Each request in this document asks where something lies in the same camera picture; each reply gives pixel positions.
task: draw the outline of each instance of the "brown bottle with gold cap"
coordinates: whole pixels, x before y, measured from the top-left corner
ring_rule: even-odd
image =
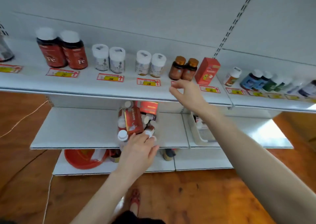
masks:
[[[181,79],[191,81],[198,69],[198,60],[190,58],[188,63],[184,66]]]
[[[177,56],[176,60],[172,63],[169,78],[172,80],[179,80],[184,71],[185,58],[182,56]]]

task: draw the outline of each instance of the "person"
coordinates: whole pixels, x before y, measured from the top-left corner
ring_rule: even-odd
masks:
[[[184,89],[181,94],[177,89]],[[207,124],[232,166],[276,223],[316,223],[316,195],[282,162],[248,137],[216,106],[208,104],[199,87],[189,81],[172,84],[170,92]],[[120,162],[71,224],[104,224],[129,187],[152,164],[159,146],[148,135],[132,135]],[[140,219],[140,194],[134,191],[130,211],[116,218],[119,223],[164,223]]]

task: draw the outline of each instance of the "product box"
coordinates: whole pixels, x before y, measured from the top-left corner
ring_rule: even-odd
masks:
[[[140,112],[157,114],[158,102],[135,101],[135,106],[139,107]]]
[[[143,133],[144,127],[142,116],[138,107],[132,107],[125,110],[126,131],[129,136],[133,133]]]
[[[197,84],[208,86],[221,67],[215,58],[204,58],[195,74]]]

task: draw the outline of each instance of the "wooden floor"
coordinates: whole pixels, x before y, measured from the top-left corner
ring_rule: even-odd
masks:
[[[0,92],[0,136],[46,99]],[[46,103],[0,138],[0,217],[19,224],[42,223],[58,150],[29,150],[50,106]],[[282,115],[275,122],[295,150],[270,150],[316,191],[316,154]],[[68,224],[107,175],[54,177],[46,224]],[[274,223],[234,170],[148,173],[134,184],[141,191],[141,217],[166,223]]]

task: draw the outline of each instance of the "shelf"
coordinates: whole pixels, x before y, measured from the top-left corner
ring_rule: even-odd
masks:
[[[92,174],[110,174],[117,167],[118,163],[111,162],[106,159],[100,166],[92,169],[81,170],[74,168],[70,165],[64,155],[64,150],[61,151],[57,163],[55,165],[53,175],[66,176],[66,175],[92,175]],[[146,172],[167,172],[174,171],[174,162],[165,161],[160,152],[157,153],[153,164],[148,168]]]
[[[53,107],[31,149],[119,148],[116,110]],[[157,144],[161,148],[188,148],[181,114],[157,115]]]
[[[126,55],[126,70],[123,73],[124,82],[97,80],[99,73],[115,74],[111,71],[98,71],[94,68],[94,58],[90,47],[86,47],[89,66],[80,71],[77,78],[46,76],[49,66],[45,62],[35,40],[6,39],[15,54],[15,58],[6,62],[10,65],[20,65],[23,69],[17,73],[0,73],[0,89],[5,91],[21,91],[44,94],[88,95],[106,98],[131,98],[156,101],[177,101],[169,92],[171,79],[168,77],[172,60],[168,60],[163,76],[160,78],[160,87],[137,85],[137,78],[155,79],[151,76],[139,76],[135,73],[136,56]],[[231,101],[214,78],[211,86],[217,86],[221,93],[203,92],[207,102],[231,106]]]
[[[221,69],[217,73],[217,77],[221,81],[221,83],[229,71],[230,69]],[[242,89],[240,87],[240,82],[250,72],[251,71],[243,70],[242,75],[234,83],[234,85],[231,88]],[[282,110],[282,111],[316,113],[316,104],[312,102],[294,101],[294,100],[288,100],[286,98],[277,99],[277,98],[256,97],[256,96],[249,95],[246,90],[244,90],[246,95],[229,94],[226,90],[226,87],[227,86],[223,85],[223,88],[225,89],[227,95],[231,99],[231,102],[234,104],[234,106],[237,106],[237,107],[251,107],[251,108],[263,108],[263,109],[275,109],[275,110]],[[292,95],[299,96],[302,100],[305,100],[305,98],[298,93],[294,93]]]
[[[191,133],[188,124],[189,114],[182,114],[185,130],[188,136],[188,142],[192,148],[220,148],[218,142],[205,143],[205,146],[198,146]],[[279,127],[272,119],[268,118],[251,118],[251,117],[228,117],[236,123],[237,127],[253,138],[264,148],[292,149],[293,146]]]
[[[181,149],[174,157],[176,170],[228,169],[233,166],[222,149]]]

